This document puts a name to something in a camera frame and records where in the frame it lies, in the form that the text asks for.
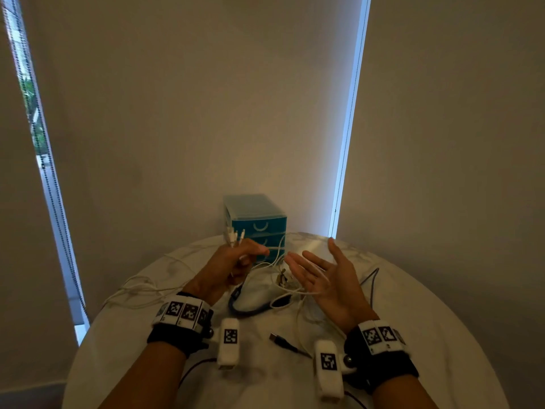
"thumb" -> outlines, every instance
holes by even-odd
[[[245,238],[242,242],[233,248],[233,255],[240,258],[243,255],[269,255],[269,248],[256,243],[254,240]]]
[[[333,258],[337,264],[348,260],[342,253],[341,249],[337,247],[337,244],[335,244],[335,240],[333,240],[331,237],[328,238],[328,249],[331,255],[333,255]]]

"wristband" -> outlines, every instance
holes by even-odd
[[[147,343],[164,341],[181,350],[186,357],[207,349],[203,337],[209,333],[213,313],[210,305],[194,295],[183,291],[170,295],[153,319]]]
[[[358,324],[348,333],[344,352],[357,367],[356,373],[345,376],[345,380],[370,395],[378,386],[394,377],[419,377],[399,332],[384,320]]]

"right hand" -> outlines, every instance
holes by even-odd
[[[328,249],[336,264],[309,251],[303,251],[302,257],[288,253],[284,261],[305,290],[321,293],[313,295],[317,304],[333,323],[348,334],[359,323],[378,320],[379,317],[365,299],[354,265],[337,247],[333,238],[328,239]],[[325,270],[327,278],[312,263]]]

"marble tabletop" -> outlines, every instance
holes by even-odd
[[[306,233],[288,233],[287,250],[309,250],[332,261],[326,238]],[[176,287],[190,279],[223,243],[221,236],[207,238],[161,257],[140,274],[152,278],[158,287]],[[341,241],[337,244],[354,263],[360,281],[376,267],[374,309],[404,337],[420,381],[440,408],[503,409],[508,403],[483,350],[455,314],[425,286],[400,268]],[[280,293],[270,284],[270,268],[252,272],[237,300],[241,310],[273,299]],[[370,280],[363,285],[370,295]],[[121,297],[127,305],[148,302],[153,297]],[[218,325],[228,316],[228,296],[214,305]],[[125,374],[146,345],[150,322],[161,302],[144,308],[106,306],[85,336],[66,384],[63,408],[97,408]],[[215,364],[195,368],[178,392],[175,407],[184,408],[316,408],[331,406],[316,398],[312,361],[281,349],[268,340],[271,332],[296,344],[294,304],[241,320],[240,364],[232,371],[218,371]],[[331,339],[342,350],[343,339],[327,322],[314,301],[306,301],[299,316],[301,340],[308,349],[317,339]],[[193,354],[186,370],[195,362],[215,357],[217,347]],[[363,391],[345,386],[368,407],[373,404]],[[356,409],[356,402],[344,399],[340,407]]]

